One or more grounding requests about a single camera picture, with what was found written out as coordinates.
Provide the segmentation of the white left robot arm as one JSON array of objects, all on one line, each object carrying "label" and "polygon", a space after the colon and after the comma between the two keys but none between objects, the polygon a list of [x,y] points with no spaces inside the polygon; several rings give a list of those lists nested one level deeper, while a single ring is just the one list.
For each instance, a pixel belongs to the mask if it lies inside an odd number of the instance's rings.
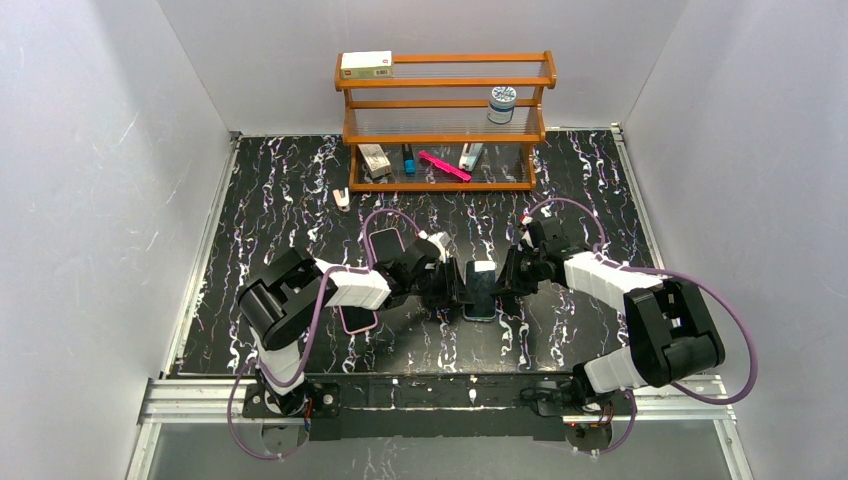
[{"label": "white left robot arm", "polygon": [[292,247],[238,293],[240,314],[258,343],[256,368],[274,393],[286,396],[304,382],[326,307],[377,312],[400,307],[410,296],[437,309],[471,303],[458,263],[439,236],[403,244],[379,232],[366,245],[374,257],[370,267],[333,264]]}]

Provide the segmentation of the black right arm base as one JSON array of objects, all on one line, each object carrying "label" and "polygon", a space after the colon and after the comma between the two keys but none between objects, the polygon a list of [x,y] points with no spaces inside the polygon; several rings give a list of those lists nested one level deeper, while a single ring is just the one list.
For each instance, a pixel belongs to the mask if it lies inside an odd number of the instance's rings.
[{"label": "black right arm base", "polygon": [[[622,401],[621,406],[628,419],[623,433],[614,439],[613,421],[618,400]],[[595,395],[576,379],[537,382],[521,389],[516,402],[542,418],[562,419],[571,414],[585,416],[584,420],[567,422],[566,441],[575,454],[592,457],[620,448],[630,438],[638,415],[632,390]]]}]

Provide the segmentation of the pink phone case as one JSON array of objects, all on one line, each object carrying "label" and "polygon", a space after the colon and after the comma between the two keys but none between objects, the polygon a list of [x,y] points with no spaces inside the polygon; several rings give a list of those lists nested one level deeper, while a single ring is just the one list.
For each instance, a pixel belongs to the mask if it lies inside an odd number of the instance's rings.
[{"label": "pink phone case", "polygon": [[359,307],[343,306],[340,309],[342,326],[346,334],[357,335],[367,332],[378,325],[377,313]]}]

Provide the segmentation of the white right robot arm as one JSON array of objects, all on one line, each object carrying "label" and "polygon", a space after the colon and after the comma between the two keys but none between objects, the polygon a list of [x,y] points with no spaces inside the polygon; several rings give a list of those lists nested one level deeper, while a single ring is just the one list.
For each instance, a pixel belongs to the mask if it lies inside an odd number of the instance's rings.
[{"label": "white right robot arm", "polygon": [[573,367],[565,387],[570,400],[589,403],[620,389],[664,387],[725,360],[723,342],[693,282],[616,269],[572,244],[558,220],[526,218],[495,293],[535,294],[542,281],[593,297],[622,314],[627,327],[627,346]]}]

